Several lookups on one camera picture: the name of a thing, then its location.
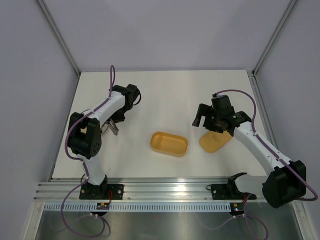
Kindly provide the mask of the yellow lunch box base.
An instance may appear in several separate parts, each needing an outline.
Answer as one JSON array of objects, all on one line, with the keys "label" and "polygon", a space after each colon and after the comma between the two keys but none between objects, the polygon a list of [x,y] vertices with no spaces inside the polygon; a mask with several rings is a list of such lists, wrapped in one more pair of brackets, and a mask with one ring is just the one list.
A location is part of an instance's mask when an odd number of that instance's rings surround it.
[{"label": "yellow lunch box base", "polygon": [[188,140],[180,135],[157,131],[150,139],[153,151],[173,157],[183,157],[188,149]]}]

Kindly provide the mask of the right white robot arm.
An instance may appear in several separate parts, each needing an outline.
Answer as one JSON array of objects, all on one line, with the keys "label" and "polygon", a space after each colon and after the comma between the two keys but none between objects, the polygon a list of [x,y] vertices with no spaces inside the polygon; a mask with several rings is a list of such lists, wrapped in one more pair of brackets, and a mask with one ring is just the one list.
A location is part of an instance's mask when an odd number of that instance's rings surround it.
[{"label": "right white robot arm", "polygon": [[227,179],[226,190],[232,199],[243,194],[264,197],[273,208],[302,198],[307,191],[306,166],[282,154],[259,134],[254,119],[235,111],[227,95],[214,94],[211,105],[199,104],[192,126],[201,125],[211,132],[225,133],[242,143],[264,169],[266,176],[240,172]]}]

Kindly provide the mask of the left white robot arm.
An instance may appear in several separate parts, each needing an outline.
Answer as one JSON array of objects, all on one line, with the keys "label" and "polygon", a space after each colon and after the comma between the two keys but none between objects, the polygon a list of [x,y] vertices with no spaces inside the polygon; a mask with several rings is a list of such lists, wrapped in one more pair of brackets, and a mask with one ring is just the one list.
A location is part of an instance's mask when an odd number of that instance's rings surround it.
[{"label": "left white robot arm", "polygon": [[106,124],[116,136],[116,123],[125,120],[125,113],[141,99],[136,85],[115,85],[109,96],[98,105],[69,118],[64,150],[68,158],[79,161],[84,169],[85,181],[81,190],[97,199],[108,194],[108,178],[101,167],[98,153],[102,147],[102,127]]}]

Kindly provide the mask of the metal food tongs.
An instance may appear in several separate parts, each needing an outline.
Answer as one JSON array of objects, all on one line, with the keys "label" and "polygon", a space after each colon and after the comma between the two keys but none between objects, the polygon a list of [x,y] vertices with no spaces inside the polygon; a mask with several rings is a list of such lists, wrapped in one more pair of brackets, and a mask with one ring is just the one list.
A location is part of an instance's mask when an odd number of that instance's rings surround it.
[{"label": "metal food tongs", "polygon": [[111,130],[111,132],[117,136],[119,133],[119,129],[116,126],[116,123],[112,119],[108,119],[105,123],[102,124],[100,131],[101,135],[104,135],[107,130]]}]

